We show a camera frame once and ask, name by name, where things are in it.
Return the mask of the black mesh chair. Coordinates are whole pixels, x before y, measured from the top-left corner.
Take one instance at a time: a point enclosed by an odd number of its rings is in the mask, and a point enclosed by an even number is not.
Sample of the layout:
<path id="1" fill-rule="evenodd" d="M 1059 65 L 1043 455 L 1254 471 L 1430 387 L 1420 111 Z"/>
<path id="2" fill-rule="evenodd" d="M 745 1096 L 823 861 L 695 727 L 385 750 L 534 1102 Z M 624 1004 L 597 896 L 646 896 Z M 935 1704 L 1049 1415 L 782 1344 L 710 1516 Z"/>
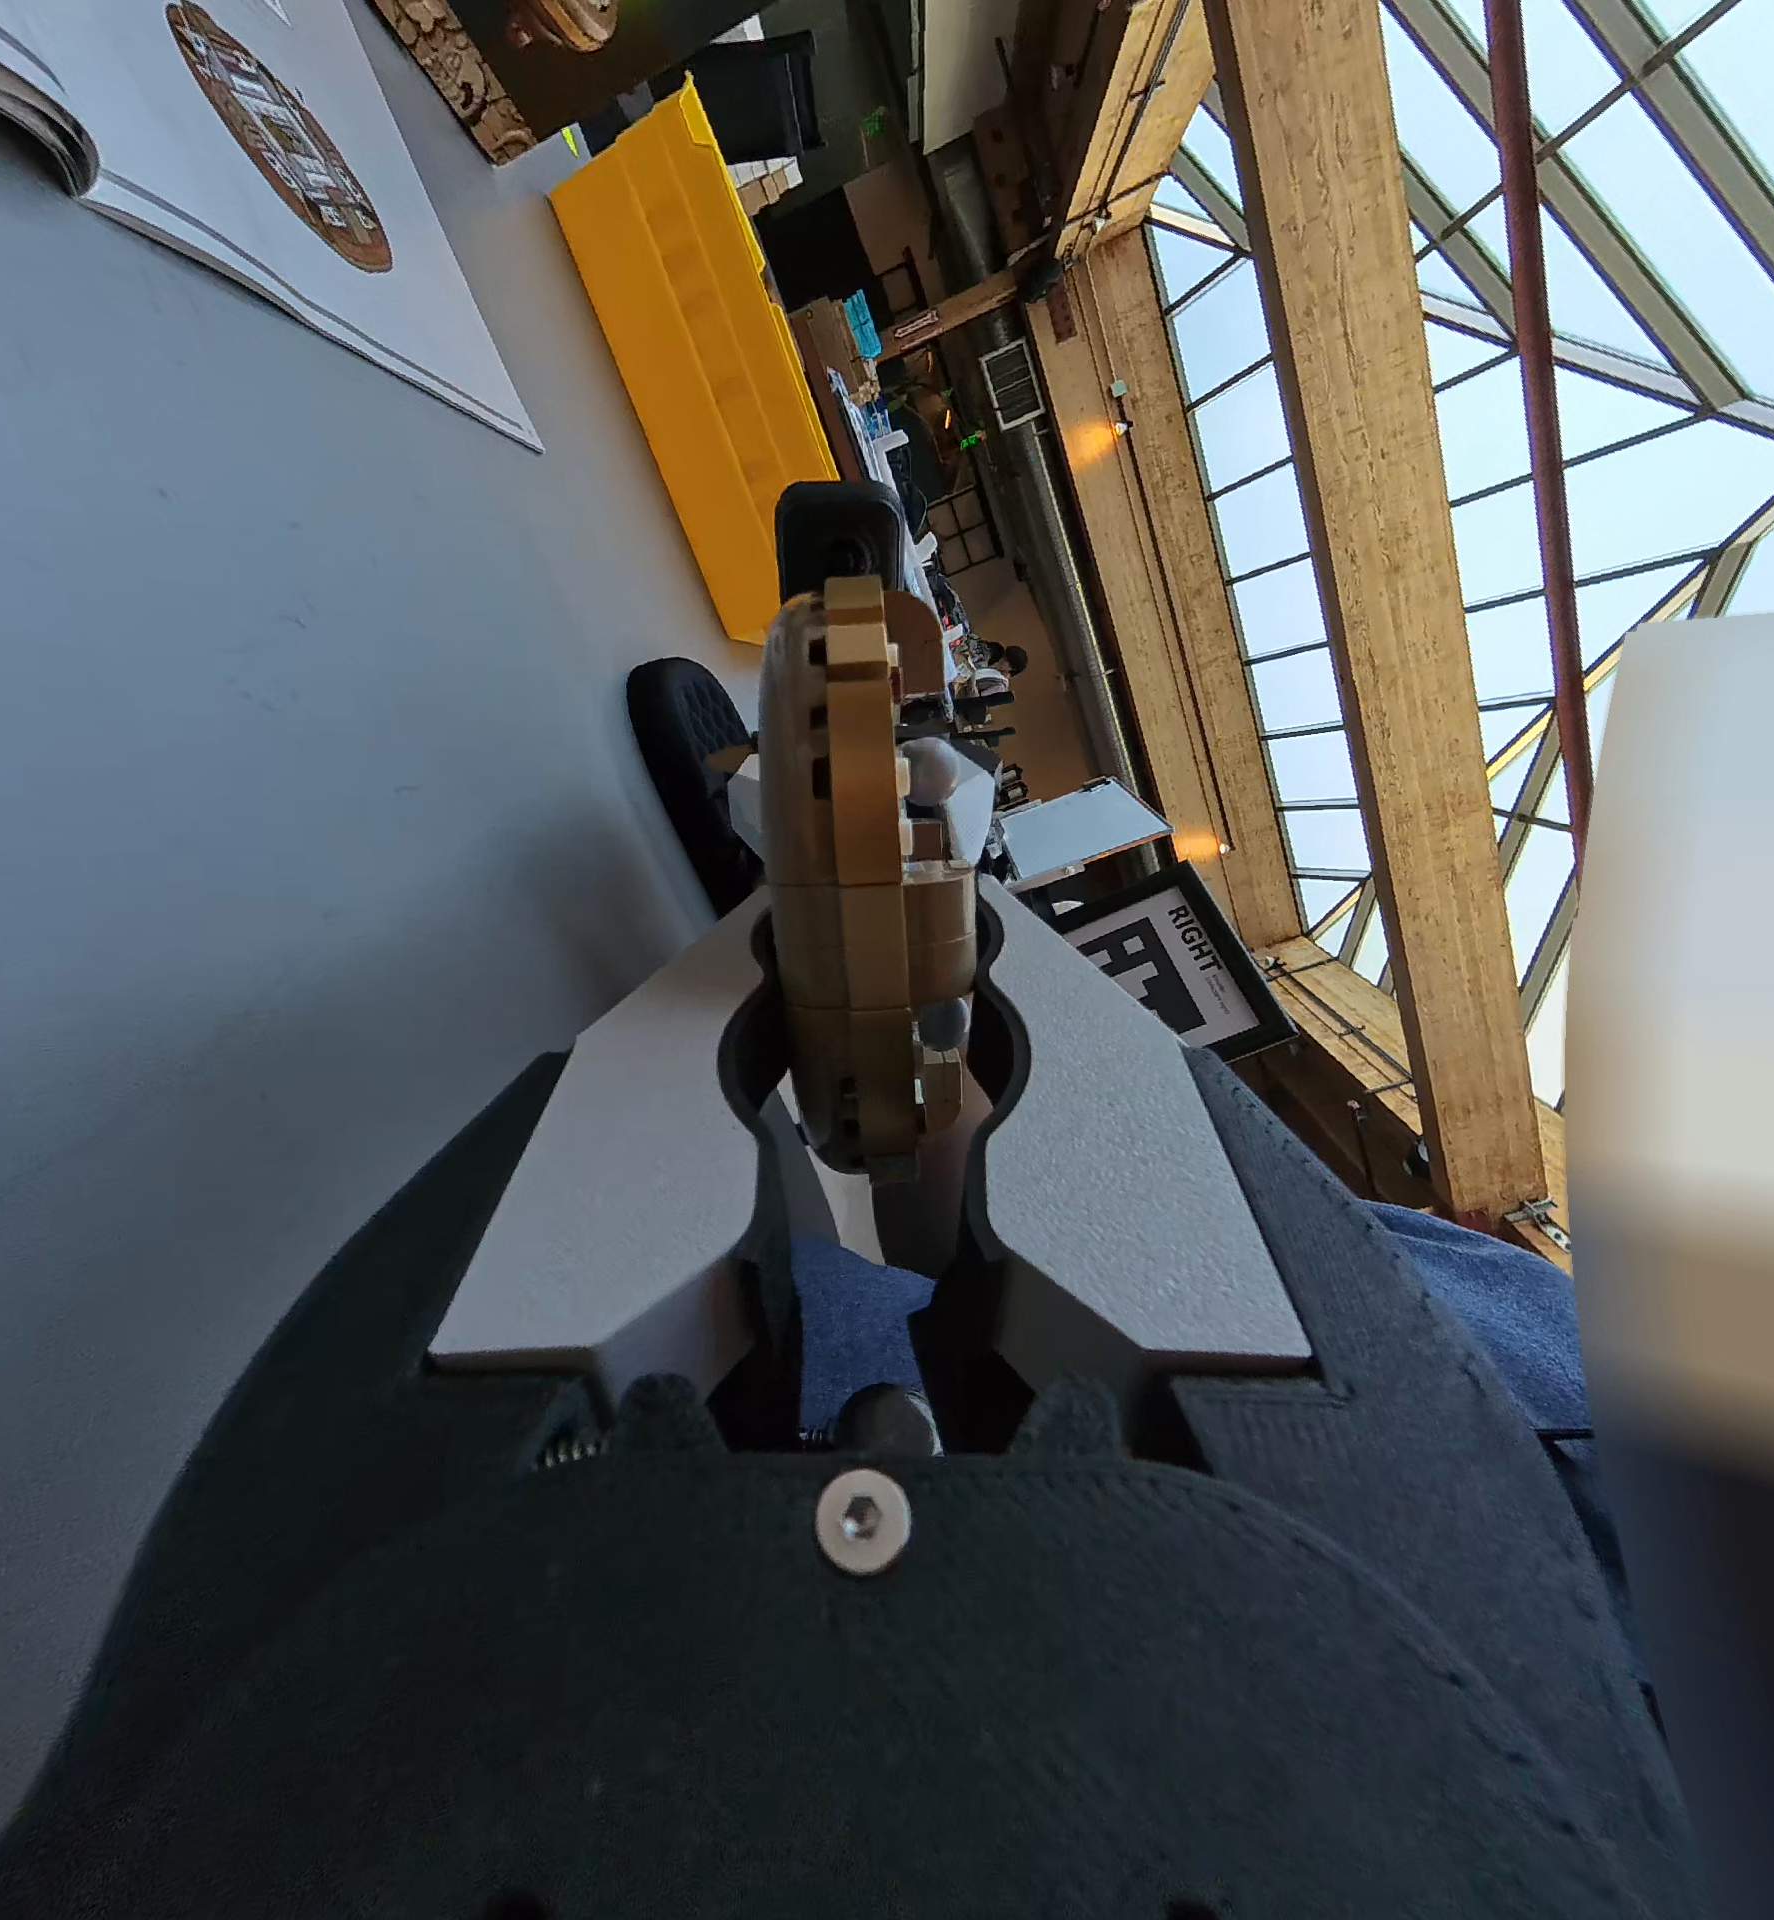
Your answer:
<path id="1" fill-rule="evenodd" d="M 758 854 L 734 826 L 730 776 L 710 761 L 752 744 L 743 714 L 708 667 L 679 657 L 637 662 L 628 675 L 626 708 L 677 840 L 724 918 L 765 880 Z"/>

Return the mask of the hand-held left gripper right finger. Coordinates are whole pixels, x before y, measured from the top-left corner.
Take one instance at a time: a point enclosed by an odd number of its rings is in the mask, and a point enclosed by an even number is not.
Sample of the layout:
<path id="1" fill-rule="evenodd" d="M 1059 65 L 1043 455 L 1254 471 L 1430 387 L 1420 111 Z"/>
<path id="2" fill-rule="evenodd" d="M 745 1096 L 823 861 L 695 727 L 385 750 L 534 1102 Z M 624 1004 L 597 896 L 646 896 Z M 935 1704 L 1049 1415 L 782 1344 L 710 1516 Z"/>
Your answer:
<path id="1" fill-rule="evenodd" d="M 1181 1041 L 980 880 L 965 1212 L 1025 1380 L 1304 1372 L 1308 1335 Z"/>

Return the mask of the black lego set box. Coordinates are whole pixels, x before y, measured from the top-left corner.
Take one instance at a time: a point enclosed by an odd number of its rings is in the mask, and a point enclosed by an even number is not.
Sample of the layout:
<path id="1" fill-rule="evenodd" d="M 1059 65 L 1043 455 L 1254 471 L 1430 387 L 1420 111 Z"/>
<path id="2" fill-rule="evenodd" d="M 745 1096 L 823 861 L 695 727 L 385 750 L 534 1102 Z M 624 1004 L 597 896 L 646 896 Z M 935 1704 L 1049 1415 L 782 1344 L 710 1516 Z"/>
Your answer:
<path id="1" fill-rule="evenodd" d="M 490 161 L 507 166 L 741 29 L 758 2 L 375 2 Z"/>

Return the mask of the metal air duct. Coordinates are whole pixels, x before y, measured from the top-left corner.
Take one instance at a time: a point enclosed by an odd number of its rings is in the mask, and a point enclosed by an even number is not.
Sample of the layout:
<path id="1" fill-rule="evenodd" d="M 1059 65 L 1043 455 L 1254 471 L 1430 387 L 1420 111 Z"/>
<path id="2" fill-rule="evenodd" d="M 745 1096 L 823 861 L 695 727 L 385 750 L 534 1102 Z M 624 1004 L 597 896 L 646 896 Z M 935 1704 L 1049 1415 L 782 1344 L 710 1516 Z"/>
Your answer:
<path id="1" fill-rule="evenodd" d="M 1028 572 L 1044 599 L 1044 616 L 1061 651 L 1072 699 L 1085 729 L 1096 768 L 1142 797 L 1103 637 L 1074 549 L 1063 491 L 1057 487 L 1040 420 L 1006 433 L 1018 515 L 1027 529 Z"/>

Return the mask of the round gold lego model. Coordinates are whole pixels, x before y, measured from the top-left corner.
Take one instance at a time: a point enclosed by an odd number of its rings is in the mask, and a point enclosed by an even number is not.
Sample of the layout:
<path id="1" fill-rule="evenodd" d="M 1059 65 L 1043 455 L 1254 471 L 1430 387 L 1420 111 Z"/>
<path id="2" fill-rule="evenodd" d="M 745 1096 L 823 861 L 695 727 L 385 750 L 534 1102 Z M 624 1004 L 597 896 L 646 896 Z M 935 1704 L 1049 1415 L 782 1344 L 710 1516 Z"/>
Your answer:
<path id="1" fill-rule="evenodd" d="M 901 709 L 941 694 L 933 609 L 871 575 L 789 597 L 765 641 L 762 865 L 804 1137 L 832 1169 L 910 1183 L 965 1107 L 982 778 Z"/>

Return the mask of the lego instruction booklet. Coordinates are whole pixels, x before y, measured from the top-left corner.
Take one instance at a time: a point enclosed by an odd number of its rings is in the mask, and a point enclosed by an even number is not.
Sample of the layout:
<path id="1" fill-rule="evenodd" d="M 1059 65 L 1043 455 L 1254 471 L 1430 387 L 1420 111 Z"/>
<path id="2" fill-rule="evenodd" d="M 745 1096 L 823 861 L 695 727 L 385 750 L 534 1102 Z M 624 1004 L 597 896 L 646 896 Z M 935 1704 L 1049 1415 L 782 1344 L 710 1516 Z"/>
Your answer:
<path id="1" fill-rule="evenodd" d="M 542 451 L 339 2 L 0 2 L 0 112 L 67 189 Z"/>

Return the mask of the red pipe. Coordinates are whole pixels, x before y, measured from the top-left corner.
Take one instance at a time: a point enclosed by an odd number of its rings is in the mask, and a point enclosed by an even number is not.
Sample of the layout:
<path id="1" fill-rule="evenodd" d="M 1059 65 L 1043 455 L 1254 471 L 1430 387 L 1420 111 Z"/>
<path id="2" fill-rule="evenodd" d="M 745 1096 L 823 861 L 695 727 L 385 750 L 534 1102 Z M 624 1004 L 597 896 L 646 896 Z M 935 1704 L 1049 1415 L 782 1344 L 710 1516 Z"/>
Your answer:
<path id="1" fill-rule="evenodd" d="M 1541 175 L 1535 135 L 1524 29 L 1519 2 L 1487 2 L 1487 63 L 1491 74 L 1499 187 L 1505 210 L 1508 288 L 1520 363 L 1531 485 L 1541 543 L 1544 599 L 1554 671 L 1554 717 L 1565 768 L 1572 823 L 1575 876 L 1586 867 L 1594 803 L 1594 756 L 1586 699 L 1586 662 L 1581 645 L 1572 517 L 1565 485 L 1561 420 L 1550 321 Z"/>

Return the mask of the yellow plastic bin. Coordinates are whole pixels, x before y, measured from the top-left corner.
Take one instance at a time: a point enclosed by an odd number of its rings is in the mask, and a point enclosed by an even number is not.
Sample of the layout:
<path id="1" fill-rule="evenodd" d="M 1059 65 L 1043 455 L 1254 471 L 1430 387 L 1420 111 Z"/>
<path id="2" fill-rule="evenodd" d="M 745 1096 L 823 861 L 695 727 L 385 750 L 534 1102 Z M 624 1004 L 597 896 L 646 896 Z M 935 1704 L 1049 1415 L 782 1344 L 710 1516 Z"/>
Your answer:
<path id="1" fill-rule="evenodd" d="M 779 495 L 838 468 L 695 84 L 550 203 L 721 630 L 760 645 Z"/>

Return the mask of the glass skylight windows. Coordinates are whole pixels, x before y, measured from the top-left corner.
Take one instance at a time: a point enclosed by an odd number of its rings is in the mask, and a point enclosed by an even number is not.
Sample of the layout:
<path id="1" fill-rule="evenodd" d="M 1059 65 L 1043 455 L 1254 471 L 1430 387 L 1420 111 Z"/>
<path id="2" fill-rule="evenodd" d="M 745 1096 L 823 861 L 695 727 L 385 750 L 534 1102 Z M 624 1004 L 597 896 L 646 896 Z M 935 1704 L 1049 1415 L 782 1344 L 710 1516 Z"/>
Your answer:
<path id="1" fill-rule="evenodd" d="M 1523 4 L 1590 739 L 1640 626 L 1774 611 L 1774 4 Z M 1535 1092 L 1565 1107 L 1576 880 L 1482 4 L 1379 6 Z M 1303 927 L 1392 988 L 1229 109 L 1154 274 Z"/>

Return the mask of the grey framed screen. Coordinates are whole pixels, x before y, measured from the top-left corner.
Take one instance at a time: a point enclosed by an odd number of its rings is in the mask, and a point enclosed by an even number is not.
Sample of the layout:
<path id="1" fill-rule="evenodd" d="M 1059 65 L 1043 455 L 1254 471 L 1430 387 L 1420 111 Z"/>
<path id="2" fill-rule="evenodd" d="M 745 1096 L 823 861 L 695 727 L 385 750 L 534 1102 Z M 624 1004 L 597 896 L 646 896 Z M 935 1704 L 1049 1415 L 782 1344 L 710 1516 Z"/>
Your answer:
<path id="1" fill-rule="evenodd" d="M 1155 843 L 1170 823 L 1114 778 L 1046 801 L 995 812 L 1010 892 L 1031 892 L 1065 880 L 1085 865 Z"/>

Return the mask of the black framed marker sign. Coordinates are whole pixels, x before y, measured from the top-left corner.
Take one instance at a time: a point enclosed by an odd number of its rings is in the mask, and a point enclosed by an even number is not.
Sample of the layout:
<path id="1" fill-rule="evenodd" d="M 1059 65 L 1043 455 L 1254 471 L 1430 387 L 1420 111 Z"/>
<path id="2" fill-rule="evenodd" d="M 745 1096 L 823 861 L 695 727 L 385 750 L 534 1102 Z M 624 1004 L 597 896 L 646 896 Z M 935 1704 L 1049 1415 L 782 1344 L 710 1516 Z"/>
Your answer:
<path id="1" fill-rule="evenodd" d="M 1301 1032 L 1191 865 L 1054 913 L 1053 927 L 1186 1047 L 1236 1062 Z"/>

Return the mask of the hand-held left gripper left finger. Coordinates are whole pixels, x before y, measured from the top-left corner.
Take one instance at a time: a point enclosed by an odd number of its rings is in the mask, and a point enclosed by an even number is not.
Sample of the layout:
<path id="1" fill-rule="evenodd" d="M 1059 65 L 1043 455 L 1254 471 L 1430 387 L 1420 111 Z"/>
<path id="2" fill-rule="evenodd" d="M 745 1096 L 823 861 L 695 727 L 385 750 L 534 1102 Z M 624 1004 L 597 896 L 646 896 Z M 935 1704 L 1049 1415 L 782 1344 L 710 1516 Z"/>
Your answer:
<path id="1" fill-rule="evenodd" d="M 786 1042 L 747 899 L 571 1049 L 429 1341 L 456 1371 L 724 1380 L 757 1348 L 747 1266 L 776 1262 L 760 1120 Z"/>

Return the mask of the person's blue jeans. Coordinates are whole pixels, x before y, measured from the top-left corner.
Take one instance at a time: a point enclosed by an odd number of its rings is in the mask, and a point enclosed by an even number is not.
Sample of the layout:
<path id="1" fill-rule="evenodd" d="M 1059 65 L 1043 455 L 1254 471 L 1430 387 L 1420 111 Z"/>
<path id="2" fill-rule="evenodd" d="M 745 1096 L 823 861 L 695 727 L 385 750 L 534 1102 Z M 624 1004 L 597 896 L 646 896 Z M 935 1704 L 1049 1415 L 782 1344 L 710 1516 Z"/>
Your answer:
<path id="1" fill-rule="evenodd" d="M 1379 1202 L 1368 1211 L 1460 1318 L 1530 1426 L 1555 1441 L 1590 1441 L 1572 1280 L 1548 1259 L 1432 1212 Z M 804 1332 L 798 1427 L 815 1445 L 832 1439 L 858 1393 L 922 1393 L 910 1322 L 933 1300 L 935 1280 L 818 1235 L 795 1235 L 791 1254 Z"/>

